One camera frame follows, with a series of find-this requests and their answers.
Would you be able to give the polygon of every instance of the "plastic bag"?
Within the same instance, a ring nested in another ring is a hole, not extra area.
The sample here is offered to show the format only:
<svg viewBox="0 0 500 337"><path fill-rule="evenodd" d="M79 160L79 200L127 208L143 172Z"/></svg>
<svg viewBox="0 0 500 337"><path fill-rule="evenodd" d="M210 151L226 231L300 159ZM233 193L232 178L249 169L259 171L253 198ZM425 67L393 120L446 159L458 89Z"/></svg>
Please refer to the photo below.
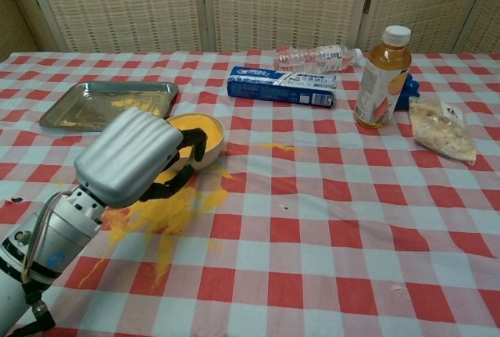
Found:
<svg viewBox="0 0 500 337"><path fill-rule="evenodd" d="M456 106L439 100L410 98L409 119L416 142L455 160L476 161L476 146Z"/></svg>

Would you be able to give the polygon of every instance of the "silver tray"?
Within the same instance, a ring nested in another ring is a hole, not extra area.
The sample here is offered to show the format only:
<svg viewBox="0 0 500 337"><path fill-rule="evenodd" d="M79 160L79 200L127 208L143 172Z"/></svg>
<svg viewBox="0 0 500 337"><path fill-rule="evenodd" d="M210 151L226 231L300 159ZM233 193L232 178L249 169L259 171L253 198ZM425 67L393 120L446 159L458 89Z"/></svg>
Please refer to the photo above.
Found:
<svg viewBox="0 0 500 337"><path fill-rule="evenodd" d="M66 130L102 131L131 106L164 117L179 92L173 83L91 81L75 84L41 117L40 125Z"/></svg>

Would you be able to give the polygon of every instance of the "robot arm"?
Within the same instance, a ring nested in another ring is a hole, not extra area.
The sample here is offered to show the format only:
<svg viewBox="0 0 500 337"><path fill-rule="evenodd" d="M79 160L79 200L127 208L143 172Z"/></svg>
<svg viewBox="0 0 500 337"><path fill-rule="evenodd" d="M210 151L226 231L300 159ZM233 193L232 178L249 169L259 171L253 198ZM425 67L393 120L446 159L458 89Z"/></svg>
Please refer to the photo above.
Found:
<svg viewBox="0 0 500 337"><path fill-rule="evenodd" d="M191 145L185 167L167 183L154 183ZM205 146L201 129L180 131L137 108L120 114L75 160L79 185L53 195L0 245L0 335L29 306L37 321L12 336L53 327L41 294L98 233L104 209L169 198L195 172L191 161L203 158Z"/></svg>

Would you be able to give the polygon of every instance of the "juice bottle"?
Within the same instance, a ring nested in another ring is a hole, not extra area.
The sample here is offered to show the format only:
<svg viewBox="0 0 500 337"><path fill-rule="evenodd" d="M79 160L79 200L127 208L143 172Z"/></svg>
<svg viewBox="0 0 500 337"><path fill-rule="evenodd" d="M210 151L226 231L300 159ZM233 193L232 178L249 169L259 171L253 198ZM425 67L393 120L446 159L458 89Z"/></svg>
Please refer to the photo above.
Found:
<svg viewBox="0 0 500 337"><path fill-rule="evenodd" d="M382 44L370 52L354 108L354 118L361 126L379 128L389 123L412 62L406 48L411 33L403 26L389 26Z"/></svg>

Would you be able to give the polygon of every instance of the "bottle cap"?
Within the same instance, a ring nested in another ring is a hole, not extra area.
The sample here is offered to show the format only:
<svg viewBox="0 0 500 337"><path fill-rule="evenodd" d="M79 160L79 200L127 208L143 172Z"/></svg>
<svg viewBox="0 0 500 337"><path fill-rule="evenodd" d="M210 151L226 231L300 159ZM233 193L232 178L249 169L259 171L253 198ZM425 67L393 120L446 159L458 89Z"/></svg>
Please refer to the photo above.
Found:
<svg viewBox="0 0 500 337"><path fill-rule="evenodd" d="M409 43L412 31L403 26L389 26L385 28L382 41L391 46L405 46Z"/></svg>
<svg viewBox="0 0 500 337"><path fill-rule="evenodd" d="M354 49L354 58L352 59L352 64L353 65L359 65L359 61L363 59L363 52L361 52L361 49Z"/></svg>

